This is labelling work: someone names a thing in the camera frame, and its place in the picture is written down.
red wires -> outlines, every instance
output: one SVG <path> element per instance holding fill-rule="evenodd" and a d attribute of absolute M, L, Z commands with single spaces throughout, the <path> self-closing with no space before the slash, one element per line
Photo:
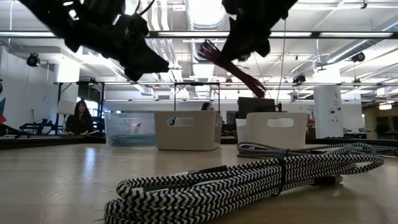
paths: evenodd
<path fill-rule="evenodd" d="M 205 40 L 205 42 L 201 44 L 198 54 L 199 56 L 213 62 L 215 65 L 231 72 L 231 74 L 246 84 L 246 86 L 249 87 L 249 89 L 253 91 L 258 98 L 264 97 L 265 92 L 267 91 L 264 85 L 262 85 L 259 80 L 242 72 L 232 62 L 223 60 L 221 51 L 210 40 Z"/>

white storage bin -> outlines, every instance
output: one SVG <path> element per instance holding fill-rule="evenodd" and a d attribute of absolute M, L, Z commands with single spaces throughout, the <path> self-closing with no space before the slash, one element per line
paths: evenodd
<path fill-rule="evenodd" d="M 153 113 L 105 113 L 108 147 L 155 146 Z"/>
<path fill-rule="evenodd" d="M 221 144 L 222 117 L 215 111 L 155 112 L 159 150 L 211 151 Z"/>
<path fill-rule="evenodd" d="M 275 147 L 305 147 L 306 113 L 249 113 L 236 120 L 239 142 L 256 142 Z"/>

table surface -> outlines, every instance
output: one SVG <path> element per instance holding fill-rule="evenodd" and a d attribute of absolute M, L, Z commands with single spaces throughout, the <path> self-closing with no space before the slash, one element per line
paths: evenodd
<path fill-rule="evenodd" d="M 167 175 L 253 159 L 234 146 L 212 152 L 107 149 L 81 144 L 0 151 L 0 220 L 14 224 L 103 223 L 124 179 Z M 301 187 L 209 223 L 398 223 L 398 159 L 334 187 Z"/>

black and white braided cable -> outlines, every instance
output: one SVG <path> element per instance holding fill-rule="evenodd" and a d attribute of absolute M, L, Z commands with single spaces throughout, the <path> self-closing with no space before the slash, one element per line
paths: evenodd
<path fill-rule="evenodd" d="M 311 154 L 323 154 L 327 149 L 334 150 L 336 148 L 350 147 L 352 154 L 370 154 L 379 156 L 396 156 L 398 157 L 398 147 L 373 146 L 361 142 L 352 144 L 332 144 L 326 146 L 313 146 L 302 149 L 284 149 L 280 147 L 268 146 L 256 142 L 240 142 L 237 145 L 239 157 L 288 157 L 288 156 L 306 156 Z"/>
<path fill-rule="evenodd" d="M 107 224 L 203 223 L 281 191 L 331 185 L 334 175 L 359 174 L 383 165 L 380 157 L 357 154 L 353 148 L 249 162 L 222 172 L 124 180 L 117 187 L 120 198 L 106 204 L 104 219 Z M 154 186 L 167 189 L 137 190 Z"/>

cable connector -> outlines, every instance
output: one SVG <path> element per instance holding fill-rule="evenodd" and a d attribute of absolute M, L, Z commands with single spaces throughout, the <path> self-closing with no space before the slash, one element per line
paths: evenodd
<path fill-rule="evenodd" d="M 328 177 L 320 177 L 315 179 L 315 183 L 311 186 L 332 186 L 339 184 L 343 181 L 343 177 L 340 175 L 333 175 Z"/>

